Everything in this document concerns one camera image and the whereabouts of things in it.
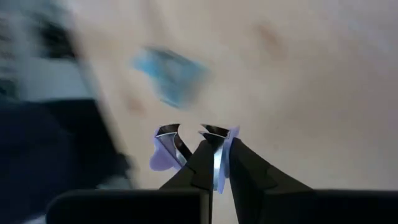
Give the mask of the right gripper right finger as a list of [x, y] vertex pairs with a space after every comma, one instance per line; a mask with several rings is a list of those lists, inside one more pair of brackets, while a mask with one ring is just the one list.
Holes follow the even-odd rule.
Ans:
[[235, 138], [229, 181], [239, 224], [312, 222], [312, 189], [265, 161]]

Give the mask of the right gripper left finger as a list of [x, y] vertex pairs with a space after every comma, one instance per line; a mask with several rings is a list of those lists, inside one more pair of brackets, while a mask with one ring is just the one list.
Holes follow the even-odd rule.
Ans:
[[213, 190], [213, 157], [212, 146], [201, 141], [188, 162], [161, 188]]

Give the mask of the pale-handled staple remover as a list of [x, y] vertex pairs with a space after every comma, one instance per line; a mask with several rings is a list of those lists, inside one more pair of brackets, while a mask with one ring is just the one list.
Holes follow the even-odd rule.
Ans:
[[[200, 134], [215, 148], [213, 153], [213, 190], [222, 194], [224, 184], [229, 177], [229, 153], [233, 139], [238, 137], [240, 127], [225, 129], [209, 124], [202, 125], [206, 131]], [[159, 127], [153, 137], [154, 154], [149, 164], [154, 171], [170, 168], [180, 170], [192, 156], [192, 152], [182, 141], [178, 128], [180, 125], [168, 124]]]

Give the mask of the light blue tape roll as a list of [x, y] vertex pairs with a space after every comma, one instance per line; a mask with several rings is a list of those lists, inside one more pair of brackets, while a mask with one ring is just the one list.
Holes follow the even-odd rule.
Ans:
[[180, 110], [195, 102], [209, 74], [200, 62], [156, 46], [138, 51], [131, 64], [150, 78], [160, 101]]

